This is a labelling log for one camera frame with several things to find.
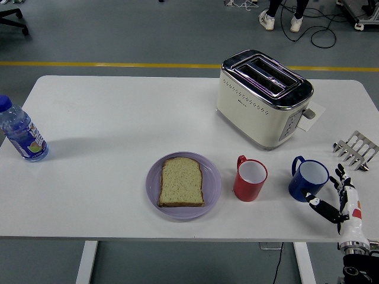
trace white table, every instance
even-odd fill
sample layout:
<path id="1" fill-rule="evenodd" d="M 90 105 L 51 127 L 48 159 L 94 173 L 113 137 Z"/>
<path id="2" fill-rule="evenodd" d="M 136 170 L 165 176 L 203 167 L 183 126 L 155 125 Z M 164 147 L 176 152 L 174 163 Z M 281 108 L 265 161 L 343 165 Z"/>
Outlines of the white table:
<path id="1" fill-rule="evenodd" d="M 336 225 L 288 193 L 293 158 L 341 158 L 334 142 L 359 130 L 379 143 L 379 112 L 353 80 L 311 80 L 312 101 L 326 108 L 308 132 L 260 151 L 216 111 L 218 79 L 45 76 L 24 109 L 50 146 L 27 163 L 6 139 L 0 148 L 0 236 L 84 240 L 335 241 Z M 145 178 L 155 161 L 176 151 L 207 157 L 222 190 L 208 213 L 178 221 L 148 200 Z M 268 179 L 257 200 L 232 192 L 237 157 L 258 159 Z M 379 156 L 367 173 L 346 169 L 359 190 L 364 233 L 379 239 Z M 318 195 L 338 205 L 332 183 Z"/>

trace purple plate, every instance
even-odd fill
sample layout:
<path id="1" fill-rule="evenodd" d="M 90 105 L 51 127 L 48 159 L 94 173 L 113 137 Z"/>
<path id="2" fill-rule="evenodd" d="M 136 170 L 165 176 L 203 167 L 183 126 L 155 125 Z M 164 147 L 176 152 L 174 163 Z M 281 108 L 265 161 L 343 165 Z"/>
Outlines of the purple plate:
<path id="1" fill-rule="evenodd" d="M 160 175 L 165 160 L 173 157 L 192 158 L 199 162 L 203 172 L 203 207 L 159 207 Z M 215 165 L 207 158 L 191 152 L 176 152 L 159 159 L 149 170 L 146 177 L 146 192 L 151 203 L 164 214 L 176 219 L 192 219 L 205 214 L 215 206 L 221 193 L 221 176 Z"/>

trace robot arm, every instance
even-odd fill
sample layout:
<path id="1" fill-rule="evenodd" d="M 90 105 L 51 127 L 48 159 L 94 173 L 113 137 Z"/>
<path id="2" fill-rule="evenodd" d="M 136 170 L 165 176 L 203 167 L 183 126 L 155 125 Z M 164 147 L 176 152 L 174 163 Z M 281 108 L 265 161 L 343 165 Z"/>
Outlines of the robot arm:
<path id="1" fill-rule="evenodd" d="M 362 232 L 362 212 L 358 192 L 341 164 L 336 174 L 339 180 L 330 177 L 339 195 L 340 208 L 336 209 L 306 190 L 302 193 L 309 205 L 321 216 L 338 225 L 341 235 L 339 249 L 343 257 L 344 277 L 340 284 L 379 283 L 379 251 L 370 251 L 370 243 Z"/>

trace toaster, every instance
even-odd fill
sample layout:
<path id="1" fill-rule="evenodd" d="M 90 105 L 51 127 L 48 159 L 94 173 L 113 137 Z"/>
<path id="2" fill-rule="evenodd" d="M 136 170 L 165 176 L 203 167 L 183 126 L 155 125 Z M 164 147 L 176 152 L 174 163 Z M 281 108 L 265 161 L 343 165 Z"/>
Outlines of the toaster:
<path id="1" fill-rule="evenodd" d="M 313 87 L 300 75 L 256 50 L 245 50 L 221 65 L 217 109 L 263 150 L 293 134 Z"/>

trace table leg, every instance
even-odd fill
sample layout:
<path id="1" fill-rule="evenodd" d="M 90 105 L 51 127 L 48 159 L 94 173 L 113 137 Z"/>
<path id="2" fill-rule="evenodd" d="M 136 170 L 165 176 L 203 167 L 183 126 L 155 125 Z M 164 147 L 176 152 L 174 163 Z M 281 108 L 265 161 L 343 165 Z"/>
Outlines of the table leg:
<path id="1" fill-rule="evenodd" d="M 307 243 L 294 243 L 298 271 L 302 284 L 316 284 Z"/>
<path id="2" fill-rule="evenodd" d="M 83 248 L 76 284 L 89 284 L 94 266 L 98 241 L 86 241 Z"/>

